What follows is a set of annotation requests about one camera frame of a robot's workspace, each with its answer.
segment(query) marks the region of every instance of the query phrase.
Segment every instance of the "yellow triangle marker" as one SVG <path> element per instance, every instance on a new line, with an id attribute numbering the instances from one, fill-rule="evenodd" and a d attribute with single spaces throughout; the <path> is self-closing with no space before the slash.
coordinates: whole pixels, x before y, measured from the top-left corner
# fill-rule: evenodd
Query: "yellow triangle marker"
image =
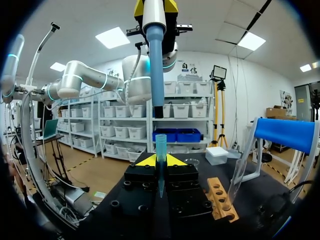
<path id="1" fill-rule="evenodd" d="M 175 158 L 174 156 L 172 156 L 170 154 L 166 155 L 166 163 L 167 163 L 168 167 L 173 166 L 173 165 L 178 165 L 178 166 L 187 165 L 183 161 Z M 136 166 L 145 166 L 145 165 L 155 167 L 156 166 L 156 155 L 153 154 L 152 156 L 150 156 L 150 157 L 146 158 L 145 160 L 136 164 Z"/>

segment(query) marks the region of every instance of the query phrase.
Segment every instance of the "chair backrest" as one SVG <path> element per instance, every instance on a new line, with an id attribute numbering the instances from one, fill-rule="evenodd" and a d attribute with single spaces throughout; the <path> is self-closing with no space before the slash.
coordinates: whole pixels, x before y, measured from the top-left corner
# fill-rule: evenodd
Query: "chair backrest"
<path id="1" fill-rule="evenodd" d="M 254 136 L 309 154 L 314 133 L 314 122 L 259 118 Z"/>

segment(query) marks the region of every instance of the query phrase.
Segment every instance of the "clear test tube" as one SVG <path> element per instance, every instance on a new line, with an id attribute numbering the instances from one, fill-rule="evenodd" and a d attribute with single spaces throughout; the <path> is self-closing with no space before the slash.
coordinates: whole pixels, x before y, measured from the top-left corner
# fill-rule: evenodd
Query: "clear test tube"
<path id="1" fill-rule="evenodd" d="M 156 168 L 158 168 L 158 186 L 162 198 L 165 189 L 165 167 L 167 161 L 167 135 L 155 136 Z"/>
<path id="2" fill-rule="evenodd" d="M 244 174 L 245 174 L 246 166 L 247 166 L 246 159 L 242 160 L 240 158 L 235 163 L 234 173 L 233 173 L 231 184 L 230 184 L 230 187 L 229 187 L 229 190 L 228 190 L 227 198 L 226 198 L 225 202 L 222 205 L 222 209 L 224 211 L 230 210 L 232 204 L 235 201 L 235 198 L 237 196 L 237 192 L 238 192 L 238 190 L 240 188 L 242 179 L 243 179 Z"/>

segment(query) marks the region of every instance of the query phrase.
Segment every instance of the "laptop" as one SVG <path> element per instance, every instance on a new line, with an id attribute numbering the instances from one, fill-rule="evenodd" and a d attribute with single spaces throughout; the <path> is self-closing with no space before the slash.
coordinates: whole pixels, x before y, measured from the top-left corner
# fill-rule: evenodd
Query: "laptop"
<path id="1" fill-rule="evenodd" d="M 57 135 L 58 119 L 47 120 L 44 126 L 43 135 L 37 137 L 37 141 L 48 140 L 54 138 Z"/>

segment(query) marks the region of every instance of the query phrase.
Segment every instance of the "poster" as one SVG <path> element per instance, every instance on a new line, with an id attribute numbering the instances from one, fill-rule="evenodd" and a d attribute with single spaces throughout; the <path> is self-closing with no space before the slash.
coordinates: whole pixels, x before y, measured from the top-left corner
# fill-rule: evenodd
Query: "poster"
<path id="1" fill-rule="evenodd" d="M 289 92 L 285 92 L 280 90 L 280 100 L 281 100 L 281 107 L 286 108 L 286 115 L 292 115 L 292 97 Z"/>

